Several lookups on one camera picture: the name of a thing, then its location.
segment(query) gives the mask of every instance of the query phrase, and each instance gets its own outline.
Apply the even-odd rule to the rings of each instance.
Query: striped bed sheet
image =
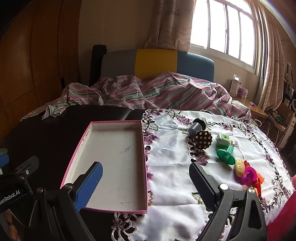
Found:
[[[60,98],[46,103],[22,119],[45,111],[43,119],[60,115],[70,105],[115,105],[130,109],[209,110],[214,114],[249,119],[250,109],[232,100],[218,83],[165,72],[151,81],[133,75],[100,78],[92,87],[69,84]]]

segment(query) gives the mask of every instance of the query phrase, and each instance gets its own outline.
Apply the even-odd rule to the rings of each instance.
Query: round table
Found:
[[[69,161],[91,121],[141,120],[143,112],[115,106],[76,105],[66,108],[56,118],[41,120],[40,114],[25,119],[3,141],[3,147],[9,150],[9,168],[14,170],[35,155],[39,168],[28,178],[32,190],[59,189]],[[32,207],[33,197],[30,197],[10,210],[26,226]],[[113,213],[81,210],[80,214],[96,240],[110,239]]]

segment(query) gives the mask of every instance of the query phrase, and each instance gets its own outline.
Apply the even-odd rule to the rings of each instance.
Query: purple item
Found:
[[[253,181],[257,178],[257,173],[254,168],[246,167],[244,171],[244,175],[242,177],[238,177],[234,172],[234,179],[236,182],[247,185],[248,187],[252,186]]]
[[[243,92],[244,92],[244,87],[240,85],[237,91],[237,97],[242,98]]]

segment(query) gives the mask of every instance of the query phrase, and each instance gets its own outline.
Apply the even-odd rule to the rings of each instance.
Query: floral embroidered tablecloth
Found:
[[[195,118],[205,121],[212,145],[198,152],[187,129]],[[266,224],[279,214],[294,191],[290,176],[274,144],[257,127],[243,119],[230,119],[209,111],[146,110],[142,117],[148,178],[148,212],[145,215],[115,213],[113,240],[195,240],[211,217],[189,177],[189,165],[197,161],[218,183],[245,190],[234,180],[234,166],[216,155],[215,138],[225,133],[234,139],[235,158],[247,160],[264,178],[261,206]],[[226,239],[235,217],[232,209],[220,240]]]

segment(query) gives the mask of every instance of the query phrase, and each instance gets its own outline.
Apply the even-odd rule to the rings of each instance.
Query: curtain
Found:
[[[283,99],[284,88],[284,55],[281,38],[272,22],[271,13],[259,6],[264,16],[267,31],[267,62],[266,71],[258,88],[258,106],[263,109],[277,109]]]
[[[188,52],[194,0],[158,0],[145,48]]]

